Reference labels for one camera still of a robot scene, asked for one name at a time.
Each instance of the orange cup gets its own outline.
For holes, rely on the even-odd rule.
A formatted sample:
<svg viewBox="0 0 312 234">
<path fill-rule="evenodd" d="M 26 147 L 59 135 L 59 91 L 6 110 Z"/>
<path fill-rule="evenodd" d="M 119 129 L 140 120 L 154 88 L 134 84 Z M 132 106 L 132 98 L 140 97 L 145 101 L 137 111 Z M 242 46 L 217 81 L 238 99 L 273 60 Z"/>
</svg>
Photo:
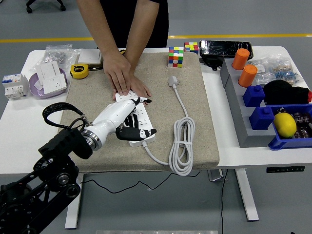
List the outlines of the orange cup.
<svg viewBox="0 0 312 234">
<path fill-rule="evenodd" d="M 242 87 L 247 88 L 251 86 L 258 69 L 256 66 L 248 64 L 244 67 L 244 70 L 238 80 L 238 84 Z"/>
<path fill-rule="evenodd" d="M 237 50 L 235 57 L 234 57 L 234 61 L 232 63 L 232 67 L 235 70 L 243 70 L 244 66 L 248 60 L 249 57 L 249 50 L 246 50 L 244 48 L 240 48 Z"/>
</svg>

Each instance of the purple bowl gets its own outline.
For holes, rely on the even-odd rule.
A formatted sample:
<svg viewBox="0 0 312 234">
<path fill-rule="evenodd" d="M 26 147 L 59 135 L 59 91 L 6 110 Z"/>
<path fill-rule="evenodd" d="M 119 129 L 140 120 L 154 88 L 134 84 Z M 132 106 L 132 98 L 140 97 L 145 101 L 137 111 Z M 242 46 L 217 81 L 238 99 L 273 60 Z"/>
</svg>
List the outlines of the purple bowl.
<svg viewBox="0 0 312 234">
<path fill-rule="evenodd" d="M 67 84 L 67 78 L 66 78 L 66 74 L 65 72 L 62 70 L 62 69 L 59 69 L 59 71 L 61 73 L 64 74 L 64 77 L 65 77 L 65 82 Z M 36 87 L 35 87 L 35 83 L 39 80 L 38 78 L 38 75 L 37 73 L 34 73 L 30 79 L 29 79 L 29 88 L 30 88 L 30 92 L 32 93 L 32 95 L 34 96 L 37 96 L 41 99 L 45 99 L 45 98 L 50 98 L 50 97 L 54 97 L 54 96 L 57 96 L 57 95 L 60 95 L 62 93 L 65 92 L 66 89 L 63 89 L 61 91 L 58 91 L 56 93 L 51 93 L 51 94 L 44 94 L 44 88 L 42 88 L 41 90 L 38 90 Z"/>
</svg>

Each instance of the black case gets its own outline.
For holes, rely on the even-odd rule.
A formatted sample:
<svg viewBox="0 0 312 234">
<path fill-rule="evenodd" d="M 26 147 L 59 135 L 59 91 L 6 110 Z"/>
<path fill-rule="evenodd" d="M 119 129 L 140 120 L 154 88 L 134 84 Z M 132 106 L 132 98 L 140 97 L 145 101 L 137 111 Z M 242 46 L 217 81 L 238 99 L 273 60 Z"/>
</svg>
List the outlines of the black case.
<svg viewBox="0 0 312 234">
<path fill-rule="evenodd" d="M 248 60 L 254 57 L 252 45 L 247 41 L 201 40 L 199 42 L 200 56 L 204 63 L 214 71 L 222 66 L 224 59 L 234 58 L 240 48 L 249 50 Z"/>
</svg>

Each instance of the forearm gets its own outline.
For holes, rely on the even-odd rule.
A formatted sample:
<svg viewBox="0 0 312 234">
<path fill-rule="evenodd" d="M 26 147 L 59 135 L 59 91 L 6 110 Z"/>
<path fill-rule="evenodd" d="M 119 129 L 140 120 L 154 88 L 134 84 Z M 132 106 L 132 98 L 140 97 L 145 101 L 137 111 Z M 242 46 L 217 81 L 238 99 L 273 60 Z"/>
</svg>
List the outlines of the forearm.
<svg viewBox="0 0 312 234">
<path fill-rule="evenodd" d="M 77 0 L 82 18 L 103 55 L 118 51 L 99 0 Z"/>
<path fill-rule="evenodd" d="M 159 4 L 149 0 L 137 0 L 135 16 L 129 32 L 125 56 L 134 73 L 137 63 L 152 34 Z"/>
</svg>

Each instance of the person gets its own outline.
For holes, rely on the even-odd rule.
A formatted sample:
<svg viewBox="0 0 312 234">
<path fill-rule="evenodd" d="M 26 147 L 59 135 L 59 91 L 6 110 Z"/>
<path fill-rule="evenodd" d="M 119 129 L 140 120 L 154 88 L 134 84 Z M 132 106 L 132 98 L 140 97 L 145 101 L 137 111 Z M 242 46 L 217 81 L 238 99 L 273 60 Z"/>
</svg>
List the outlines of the person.
<svg viewBox="0 0 312 234">
<path fill-rule="evenodd" d="M 103 56 L 113 99 L 133 90 L 151 97 L 134 75 L 146 47 L 166 47 L 169 32 L 167 0 L 77 0 L 82 18 Z M 125 48 L 122 55 L 120 48 Z"/>
</svg>

